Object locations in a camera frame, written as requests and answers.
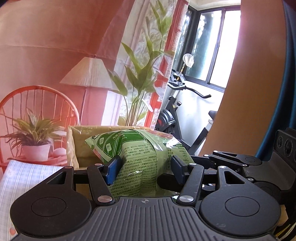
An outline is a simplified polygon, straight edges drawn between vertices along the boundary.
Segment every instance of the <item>lamp shade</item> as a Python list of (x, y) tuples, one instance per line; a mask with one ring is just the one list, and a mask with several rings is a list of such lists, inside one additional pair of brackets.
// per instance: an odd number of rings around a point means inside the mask
[(103, 61), (84, 57), (61, 80), (61, 84), (91, 86), (116, 90)]

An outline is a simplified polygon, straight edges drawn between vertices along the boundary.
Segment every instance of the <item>camera lens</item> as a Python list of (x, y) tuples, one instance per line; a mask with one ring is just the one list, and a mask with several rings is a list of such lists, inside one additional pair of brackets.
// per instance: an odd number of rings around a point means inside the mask
[(283, 145), (283, 138), (282, 137), (279, 137), (278, 138), (278, 147), (281, 148)]
[(286, 156), (291, 155), (292, 148), (293, 148), (292, 142), (287, 140), (286, 143), (285, 143), (285, 148), (284, 148), (284, 152), (285, 152)]

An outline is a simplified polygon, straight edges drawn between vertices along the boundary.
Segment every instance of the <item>exercise bike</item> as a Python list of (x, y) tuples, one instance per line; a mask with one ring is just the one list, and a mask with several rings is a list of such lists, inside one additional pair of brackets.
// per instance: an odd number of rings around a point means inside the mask
[[(197, 92), (195, 89), (189, 88), (185, 85), (185, 78), (182, 73), (172, 70), (169, 81), (168, 81), (168, 87), (173, 89), (174, 91), (177, 90), (190, 90), (194, 93), (196, 93), (199, 97), (203, 99), (210, 98), (211, 95), (202, 95), (201, 93)], [(209, 124), (203, 128), (199, 136), (196, 138), (192, 146), (188, 145), (182, 138), (181, 130), (180, 130), (180, 124), (178, 121), (176, 110), (179, 106), (181, 106), (181, 102), (177, 101), (176, 105), (175, 102), (177, 100), (177, 95), (174, 97), (169, 96), (168, 97), (168, 104), (166, 105), (166, 108), (161, 110), (155, 125), (155, 130), (165, 132), (172, 134), (176, 139), (178, 139), (182, 145), (186, 148), (188, 153), (190, 155), (194, 155), (197, 149), (200, 147), (200, 145), (203, 143), (205, 138), (207, 137), (207, 134), (209, 133), (209, 130), (212, 126), (213, 121), (209, 120)], [(212, 118), (212, 120), (215, 119), (217, 111), (209, 111), (209, 116)]]

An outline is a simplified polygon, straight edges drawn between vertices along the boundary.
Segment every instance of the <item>window pane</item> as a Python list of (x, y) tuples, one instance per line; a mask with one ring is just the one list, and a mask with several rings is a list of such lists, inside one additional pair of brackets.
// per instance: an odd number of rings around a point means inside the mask
[(186, 75), (206, 80), (217, 43), (222, 11), (205, 12), (200, 21), (193, 44), (194, 64), (187, 68)]
[(239, 36), (240, 11), (227, 11), (221, 35), (220, 47), (210, 83), (226, 87), (231, 72), (237, 39)]
[(174, 70), (177, 70), (179, 60), (181, 59), (181, 53), (182, 53), (184, 43), (185, 43), (185, 39), (186, 39), (186, 36), (187, 36), (188, 25), (189, 25), (189, 22), (190, 22), (190, 18), (191, 18), (191, 11), (188, 10), (186, 15), (185, 15), (185, 22), (184, 22), (184, 25), (182, 27), (180, 40), (179, 40), (177, 50), (176, 50), (176, 55), (175, 55), (175, 58), (174, 58), (174, 63), (173, 63), (173, 69)]

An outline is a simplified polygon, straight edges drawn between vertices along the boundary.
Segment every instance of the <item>ceiling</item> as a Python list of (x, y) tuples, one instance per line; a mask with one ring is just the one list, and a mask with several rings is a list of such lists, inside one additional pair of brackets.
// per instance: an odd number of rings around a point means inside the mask
[(240, 5), (241, 0), (190, 0), (189, 5), (197, 10), (213, 7), (224, 7), (231, 5)]

